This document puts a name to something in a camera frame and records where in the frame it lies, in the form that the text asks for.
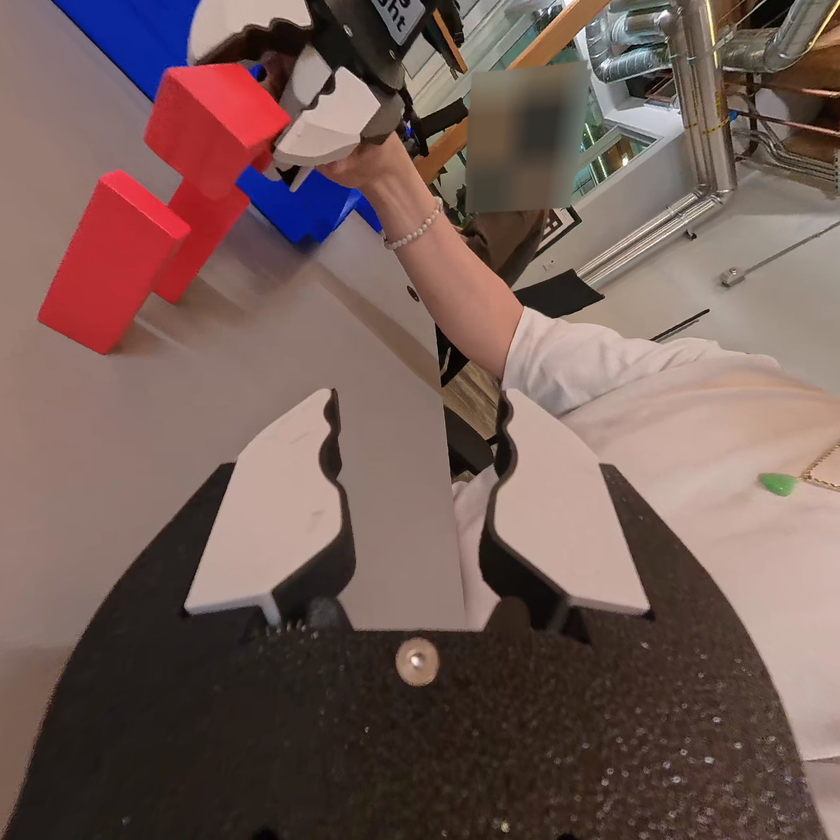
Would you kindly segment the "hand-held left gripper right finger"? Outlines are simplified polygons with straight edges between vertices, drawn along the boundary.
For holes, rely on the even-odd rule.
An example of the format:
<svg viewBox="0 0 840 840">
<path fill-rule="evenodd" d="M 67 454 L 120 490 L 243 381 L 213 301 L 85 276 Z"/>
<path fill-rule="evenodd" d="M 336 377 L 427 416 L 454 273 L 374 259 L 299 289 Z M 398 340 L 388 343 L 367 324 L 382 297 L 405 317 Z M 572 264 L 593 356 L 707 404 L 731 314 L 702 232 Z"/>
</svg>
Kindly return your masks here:
<svg viewBox="0 0 840 840">
<path fill-rule="evenodd" d="M 501 395 L 497 432 L 483 581 L 501 602 L 524 604 L 537 631 L 561 630 L 575 608 L 649 614 L 599 458 L 515 388 Z"/>
</svg>

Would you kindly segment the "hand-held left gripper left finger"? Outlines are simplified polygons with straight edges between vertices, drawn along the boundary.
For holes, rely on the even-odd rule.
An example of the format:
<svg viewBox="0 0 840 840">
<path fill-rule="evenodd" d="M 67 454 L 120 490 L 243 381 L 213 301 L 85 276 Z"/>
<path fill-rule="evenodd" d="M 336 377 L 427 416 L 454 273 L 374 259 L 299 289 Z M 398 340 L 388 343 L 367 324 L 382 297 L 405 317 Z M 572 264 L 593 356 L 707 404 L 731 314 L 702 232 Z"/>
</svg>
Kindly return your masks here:
<svg viewBox="0 0 840 840">
<path fill-rule="evenodd" d="M 239 454 L 184 609 L 260 609 L 273 627 L 342 594 L 355 573 L 350 507 L 339 477 L 340 403 L 322 388 Z"/>
</svg>

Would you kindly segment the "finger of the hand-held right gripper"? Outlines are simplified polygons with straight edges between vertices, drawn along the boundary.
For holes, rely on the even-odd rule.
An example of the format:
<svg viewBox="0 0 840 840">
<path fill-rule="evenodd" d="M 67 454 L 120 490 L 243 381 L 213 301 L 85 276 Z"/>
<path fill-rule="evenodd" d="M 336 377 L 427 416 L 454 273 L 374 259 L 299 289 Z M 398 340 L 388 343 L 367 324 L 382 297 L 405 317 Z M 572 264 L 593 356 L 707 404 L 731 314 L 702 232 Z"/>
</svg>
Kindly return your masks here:
<svg viewBox="0 0 840 840">
<path fill-rule="evenodd" d="M 187 63 L 253 66 L 268 54 L 295 57 L 314 32 L 306 1 L 201 1 L 192 16 Z"/>
<path fill-rule="evenodd" d="M 331 69 L 311 45 L 297 57 L 279 105 L 290 122 L 275 142 L 272 166 L 280 176 L 295 172 L 293 193 L 314 169 L 348 156 L 381 107 L 362 79 L 342 66 Z"/>
</svg>

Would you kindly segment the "red grooved block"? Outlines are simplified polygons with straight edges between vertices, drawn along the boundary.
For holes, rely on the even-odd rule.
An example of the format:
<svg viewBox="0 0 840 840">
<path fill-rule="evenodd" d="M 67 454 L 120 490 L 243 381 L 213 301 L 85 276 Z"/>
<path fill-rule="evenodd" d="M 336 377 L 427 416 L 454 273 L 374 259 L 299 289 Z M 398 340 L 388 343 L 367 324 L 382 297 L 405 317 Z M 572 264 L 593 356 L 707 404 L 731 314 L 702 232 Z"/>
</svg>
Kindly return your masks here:
<svg viewBox="0 0 840 840">
<path fill-rule="evenodd" d="M 237 64 L 165 71 L 144 141 L 184 181 L 217 200 L 263 161 L 291 117 Z"/>
</svg>

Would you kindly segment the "red rectangular block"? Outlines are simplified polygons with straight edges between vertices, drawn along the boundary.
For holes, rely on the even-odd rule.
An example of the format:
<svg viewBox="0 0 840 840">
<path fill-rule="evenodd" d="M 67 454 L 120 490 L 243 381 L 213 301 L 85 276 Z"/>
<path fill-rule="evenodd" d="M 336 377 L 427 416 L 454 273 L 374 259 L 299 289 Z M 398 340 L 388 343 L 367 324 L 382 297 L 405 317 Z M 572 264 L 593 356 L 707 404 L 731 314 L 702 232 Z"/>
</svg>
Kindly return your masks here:
<svg viewBox="0 0 840 840">
<path fill-rule="evenodd" d="M 249 197 L 236 185 L 221 198 L 209 198 L 183 179 L 169 208 L 188 224 L 190 232 L 159 275 L 154 293 L 176 304 L 248 205 Z"/>
<path fill-rule="evenodd" d="M 128 173 L 103 175 L 37 321 L 89 350 L 109 354 L 190 231 Z"/>
</svg>

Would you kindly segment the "person's right forearm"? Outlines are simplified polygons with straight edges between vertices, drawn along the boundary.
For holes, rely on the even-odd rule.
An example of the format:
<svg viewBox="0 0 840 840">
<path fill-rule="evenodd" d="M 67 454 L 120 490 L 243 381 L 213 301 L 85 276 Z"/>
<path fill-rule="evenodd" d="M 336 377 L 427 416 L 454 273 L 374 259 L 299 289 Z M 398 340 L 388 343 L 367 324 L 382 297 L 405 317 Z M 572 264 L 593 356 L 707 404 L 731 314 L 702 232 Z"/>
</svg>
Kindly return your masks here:
<svg viewBox="0 0 840 840">
<path fill-rule="evenodd" d="M 469 249 L 426 187 L 366 198 L 441 332 L 501 380 L 524 312 L 511 289 Z"/>
</svg>

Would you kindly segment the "person's right hand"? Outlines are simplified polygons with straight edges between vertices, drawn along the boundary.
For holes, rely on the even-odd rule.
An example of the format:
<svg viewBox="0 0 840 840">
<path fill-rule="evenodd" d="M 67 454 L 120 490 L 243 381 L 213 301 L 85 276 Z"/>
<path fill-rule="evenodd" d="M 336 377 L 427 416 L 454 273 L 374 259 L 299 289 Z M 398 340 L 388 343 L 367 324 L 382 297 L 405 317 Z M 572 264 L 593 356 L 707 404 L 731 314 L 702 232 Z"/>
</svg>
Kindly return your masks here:
<svg viewBox="0 0 840 840">
<path fill-rule="evenodd" d="M 397 131 L 363 140 L 348 156 L 316 169 L 331 182 L 358 190 L 368 198 L 384 195 L 386 189 L 407 192 L 425 187 Z"/>
</svg>

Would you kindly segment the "blue plastic bin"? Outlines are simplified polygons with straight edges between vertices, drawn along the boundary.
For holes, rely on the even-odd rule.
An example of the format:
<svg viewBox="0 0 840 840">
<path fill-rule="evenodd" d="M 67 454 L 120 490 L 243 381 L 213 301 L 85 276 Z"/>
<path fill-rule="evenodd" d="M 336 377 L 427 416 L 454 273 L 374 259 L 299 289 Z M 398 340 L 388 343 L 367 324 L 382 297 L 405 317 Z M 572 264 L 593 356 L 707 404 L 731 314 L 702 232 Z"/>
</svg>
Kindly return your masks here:
<svg viewBox="0 0 840 840">
<path fill-rule="evenodd" d="M 185 66 L 190 24 L 197 1 L 56 1 L 55 4 L 149 99 L 165 70 Z M 357 190 L 311 173 L 295 192 L 248 168 L 242 190 L 292 244 L 321 243 L 353 211 L 377 235 L 382 226 Z"/>
</svg>

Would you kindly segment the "wooden handrail beam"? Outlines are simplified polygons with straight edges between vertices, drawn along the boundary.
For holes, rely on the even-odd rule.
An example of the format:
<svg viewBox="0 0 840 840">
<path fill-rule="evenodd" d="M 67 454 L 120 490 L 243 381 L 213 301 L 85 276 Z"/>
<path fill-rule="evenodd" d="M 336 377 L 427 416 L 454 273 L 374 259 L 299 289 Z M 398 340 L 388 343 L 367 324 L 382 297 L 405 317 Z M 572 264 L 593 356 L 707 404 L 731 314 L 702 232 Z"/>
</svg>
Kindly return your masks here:
<svg viewBox="0 0 840 840">
<path fill-rule="evenodd" d="M 573 1 L 512 61 L 509 69 L 545 67 L 578 33 L 606 9 L 608 1 Z M 430 147 L 428 156 L 415 159 L 417 172 L 431 184 L 446 163 L 467 145 L 468 120 L 447 129 Z"/>
</svg>

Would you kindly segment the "black thin rod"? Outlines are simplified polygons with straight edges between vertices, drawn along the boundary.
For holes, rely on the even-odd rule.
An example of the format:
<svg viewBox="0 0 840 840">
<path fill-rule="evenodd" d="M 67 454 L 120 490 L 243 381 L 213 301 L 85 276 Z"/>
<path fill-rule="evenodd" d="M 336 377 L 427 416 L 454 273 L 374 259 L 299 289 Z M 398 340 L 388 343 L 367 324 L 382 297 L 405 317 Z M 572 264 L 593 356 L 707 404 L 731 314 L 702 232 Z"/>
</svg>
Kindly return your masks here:
<svg viewBox="0 0 840 840">
<path fill-rule="evenodd" d="M 690 327 L 696 325 L 699 320 L 703 319 L 706 315 L 710 313 L 710 309 L 704 309 L 699 311 L 698 313 L 694 314 L 693 316 L 689 317 L 688 319 L 677 323 L 671 328 L 668 328 L 666 331 L 660 332 L 656 334 L 651 340 L 657 343 L 662 343 L 667 340 L 673 339 L 677 334 L 684 332 L 685 330 L 689 329 Z"/>
</svg>

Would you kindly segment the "black framed marker board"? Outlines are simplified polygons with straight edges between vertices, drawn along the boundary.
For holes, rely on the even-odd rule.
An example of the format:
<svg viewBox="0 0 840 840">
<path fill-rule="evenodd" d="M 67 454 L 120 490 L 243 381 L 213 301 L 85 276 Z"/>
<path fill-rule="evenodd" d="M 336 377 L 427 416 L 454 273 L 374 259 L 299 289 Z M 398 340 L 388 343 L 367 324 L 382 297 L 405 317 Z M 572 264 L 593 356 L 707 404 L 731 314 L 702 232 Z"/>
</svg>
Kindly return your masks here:
<svg viewBox="0 0 840 840">
<path fill-rule="evenodd" d="M 540 256 L 547 249 L 555 245 L 563 236 L 566 236 L 581 224 L 581 217 L 573 206 L 553 208 L 548 211 L 546 225 L 542 232 L 539 246 L 534 257 Z"/>
</svg>

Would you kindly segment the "silver insulated duct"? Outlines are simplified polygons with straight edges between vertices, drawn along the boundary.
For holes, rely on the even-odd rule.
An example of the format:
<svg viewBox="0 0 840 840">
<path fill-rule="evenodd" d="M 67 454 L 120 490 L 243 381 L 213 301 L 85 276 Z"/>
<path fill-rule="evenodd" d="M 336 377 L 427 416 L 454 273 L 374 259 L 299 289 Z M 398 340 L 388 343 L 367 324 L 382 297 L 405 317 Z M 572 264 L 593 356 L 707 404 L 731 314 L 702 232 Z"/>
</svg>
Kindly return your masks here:
<svg viewBox="0 0 840 840">
<path fill-rule="evenodd" d="M 602 11 L 584 30 L 591 71 L 611 84 L 672 66 L 681 47 L 675 5 L 610 16 Z"/>
<path fill-rule="evenodd" d="M 717 50 L 724 70 L 774 74 L 797 63 L 835 15 L 838 1 L 794 1 L 781 26 L 739 30 Z"/>
</svg>

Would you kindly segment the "metal rod with bracket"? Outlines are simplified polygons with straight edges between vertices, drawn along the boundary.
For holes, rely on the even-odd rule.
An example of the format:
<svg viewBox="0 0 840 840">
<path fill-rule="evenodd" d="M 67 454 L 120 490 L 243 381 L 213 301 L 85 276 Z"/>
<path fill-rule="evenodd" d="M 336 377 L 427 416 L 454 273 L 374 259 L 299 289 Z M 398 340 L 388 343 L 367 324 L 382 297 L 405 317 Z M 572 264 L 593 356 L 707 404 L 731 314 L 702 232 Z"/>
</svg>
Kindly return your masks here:
<svg viewBox="0 0 840 840">
<path fill-rule="evenodd" d="M 786 246 L 785 248 L 777 251 L 776 253 L 765 257 L 761 261 L 759 261 L 759 262 L 757 262 L 757 263 L 755 263 L 755 264 L 753 264 L 753 265 L 751 265 L 747 268 L 743 268 L 743 269 L 738 268 L 738 267 L 729 268 L 728 270 L 726 270 L 726 271 L 724 271 L 720 274 L 720 276 L 718 278 L 718 284 L 723 288 L 731 289 L 731 288 L 737 286 L 739 283 L 743 282 L 747 277 L 749 277 L 751 274 L 755 273 L 756 271 L 761 270 L 762 268 L 764 268 L 766 266 L 769 266 L 772 263 L 774 263 L 774 261 L 776 261 L 778 259 L 781 259 L 781 258 L 793 253 L 797 249 L 799 249 L 799 248 L 801 248 L 805 245 L 809 245 L 810 243 L 816 241 L 817 239 L 819 239 L 819 238 L 821 238 L 821 237 L 823 237 L 827 234 L 832 233 L 836 229 L 839 229 L 839 221 L 838 220 L 829 224 L 825 228 L 823 228 L 823 229 L 821 229 L 821 230 L 819 230 L 819 231 L 817 231 L 813 234 L 810 234 L 810 235 L 794 242 L 791 245 Z"/>
</svg>

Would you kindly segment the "silver vertical duct pipes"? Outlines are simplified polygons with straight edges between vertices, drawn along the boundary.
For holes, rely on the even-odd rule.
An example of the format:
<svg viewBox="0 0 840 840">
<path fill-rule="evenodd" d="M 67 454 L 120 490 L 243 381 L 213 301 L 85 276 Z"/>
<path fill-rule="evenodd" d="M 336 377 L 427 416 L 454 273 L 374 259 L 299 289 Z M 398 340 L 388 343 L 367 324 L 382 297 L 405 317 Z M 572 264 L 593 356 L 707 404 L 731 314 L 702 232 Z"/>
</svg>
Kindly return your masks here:
<svg viewBox="0 0 840 840">
<path fill-rule="evenodd" d="M 673 71 L 696 180 L 723 203 L 738 179 L 715 18 L 708 1 L 679 1 L 676 7 Z"/>
</svg>

